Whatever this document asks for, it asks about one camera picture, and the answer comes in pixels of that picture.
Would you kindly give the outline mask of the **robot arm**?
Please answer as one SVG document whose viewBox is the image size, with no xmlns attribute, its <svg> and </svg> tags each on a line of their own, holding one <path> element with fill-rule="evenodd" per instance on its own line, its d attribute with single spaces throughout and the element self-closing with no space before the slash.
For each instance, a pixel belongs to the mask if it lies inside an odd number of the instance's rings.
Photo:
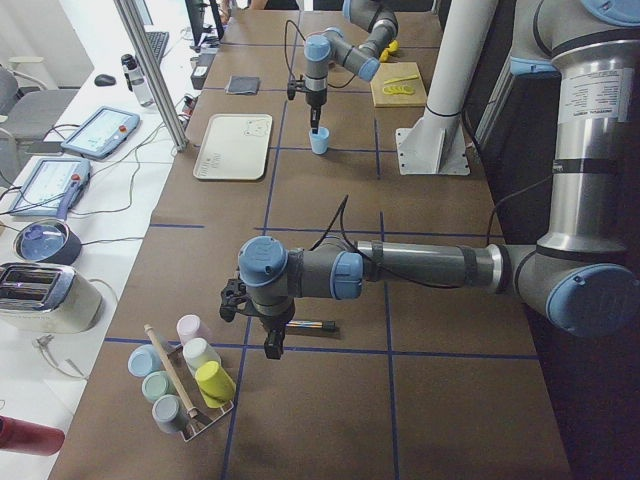
<svg viewBox="0 0 640 480">
<path fill-rule="evenodd" d="M 498 1 L 452 1 L 423 116 L 396 130 L 401 174 L 443 173 L 461 119 L 473 70 Z M 365 81 L 395 40 L 399 25 L 382 1 L 343 1 L 342 12 L 369 33 L 358 47 L 337 28 L 305 42 L 307 68 L 288 85 L 310 106 L 314 153 L 328 132 L 319 125 L 329 62 Z M 434 246 L 349 241 L 343 226 L 345 195 L 311 249 L 287 250 L 271 236 L 248 240 L 238 275 L 221 291 L 220 316 L 261 320 L 264 351 L 280 359 L 295 298 L 358 298 L 363 280 L 395 277 L 430 288 L 486 287 L 513 294 L 556 327 L 577 337 L 609 335 L 639 311 L 639 279 L 621 265 L 625 244 L 616 236 L 623 139 L 633 118 L 639 70 L 639 1 L 517 1 L 510 50 L 515 76 L 561 76 L 548 232 L 535 245 Z"/>
<path fill-rule="evenodd" d="M 306 71 L 301 86 L 310 107 L 313 134 L 319 132 L 321 109 L 327 101 L 329 62 L 370 82 L 380 67 L 381 53 L 396 39 L 399 30 L 394 12 L 381 1 L 344 1 L 342 13 L 351 24 L 365 30 L 368 37 L 355 46 L 339 28 L 329 27 L 305 40 Z"/>
</svg>

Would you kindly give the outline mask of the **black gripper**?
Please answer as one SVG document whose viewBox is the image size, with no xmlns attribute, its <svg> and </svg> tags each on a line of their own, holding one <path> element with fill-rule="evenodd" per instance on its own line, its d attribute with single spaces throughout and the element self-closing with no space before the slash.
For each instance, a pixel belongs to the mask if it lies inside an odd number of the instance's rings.
<svg viewBox="0 0 640 480">
<path fill-rule="evenodd" d="M 320 128 L 321 107 L 325 104 L 325 90 L 305 92 L 305 99 L 310 106 L 310 128 L 312 133 L 318 133 Z"/>
<path fill-rule="evenodd" d="M 265 299 L 253 298 L 252 303 L 266 331 L 266 358 L 280 360 L 284 352 L 285 328 L 295 315 L 294 299 L 289 296 L 270 297 L 267 303 Z"/>
</svg>

